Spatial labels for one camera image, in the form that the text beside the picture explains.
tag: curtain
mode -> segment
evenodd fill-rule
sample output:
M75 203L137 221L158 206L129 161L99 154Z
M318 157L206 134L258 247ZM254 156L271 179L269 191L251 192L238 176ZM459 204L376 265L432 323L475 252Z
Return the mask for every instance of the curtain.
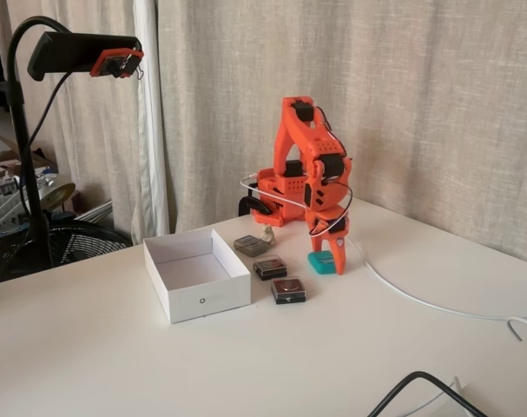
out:
M143 23L137 29L148 52L142 62L142 80L72 75L59 91L36 143L57 160L62 173L71 174L87 209L111 199L115 228L140 242L143 237L168 233L167 187L164 174L160 176L164 152L155 3L0 0L3 33L6 24L13 30L28 17L44 15L74 32L135 35L136 14ZM25 70L43 31L41 27L29 30L17 53L30 130L61 76L50 74L36 83ZM3 40L1 50L6 50L10 38L3 36Z
M527 260L527 0L161 0L158 22L178 230L235 216L281 98L312 96L357 197Z

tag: small black box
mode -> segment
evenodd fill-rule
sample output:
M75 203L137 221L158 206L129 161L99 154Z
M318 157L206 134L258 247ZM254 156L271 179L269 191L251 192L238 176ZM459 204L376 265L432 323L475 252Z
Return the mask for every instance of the small black box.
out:
M306 302L306 289L297 278L275 280L271 290L273 291L274 302L277 304Z
M254 271L262 281L282 278L288 275L287 265L278 256L269 257L264 261L257 261L254 264Z
M242 254L246 254L253 258L267 252L269 250L269 245L267 242L258 239L257 237L247 235L240 239L236 239L234 241L234 248L239 250Z

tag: robotic arm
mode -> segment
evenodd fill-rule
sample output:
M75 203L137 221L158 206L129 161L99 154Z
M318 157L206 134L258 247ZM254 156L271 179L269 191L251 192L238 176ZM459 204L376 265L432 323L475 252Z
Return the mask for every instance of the robotic arm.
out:
M300 159L287 161L293 145L299 148ZM351 168L352 161L346 150L331 133L322 110L313 106L313 100L310 97L284 98L273 168L259 171L258 188L297 204L261 195L261 201L270 208L271 214L254 210L255 220L277 227L305 220L311 230L313 250L320 251L323 239L327 240L337 273L342 274L346 263L344 236L348 233L348 218L339 202L349 189Z

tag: white table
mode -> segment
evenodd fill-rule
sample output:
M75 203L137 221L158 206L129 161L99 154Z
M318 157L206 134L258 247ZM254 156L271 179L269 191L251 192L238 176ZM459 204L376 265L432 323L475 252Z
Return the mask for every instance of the white table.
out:
M357 200L351 224L377 268L411 293L527 314L527 262ZM231 245L260 233L250 216L214 228ZM316 275L306 225L275 234L272 253L303 280L306 303L277 306L270 281L253 277L251 306L169 325L141 247L0 284L0 417L360 417L414 370L457 375L490 417L527 416L526 326L516 325L518 343L502 322L408 301L349 246L345 275ZM381 415L436 392L414 382ZM454 415L432 414L443 402L414 415Z

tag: white box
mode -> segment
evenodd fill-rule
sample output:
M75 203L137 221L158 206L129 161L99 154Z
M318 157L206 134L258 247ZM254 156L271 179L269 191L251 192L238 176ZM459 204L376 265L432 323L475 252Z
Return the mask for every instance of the white box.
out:
M251 275L212 228L143 241L145 266L168 321L251 303Z

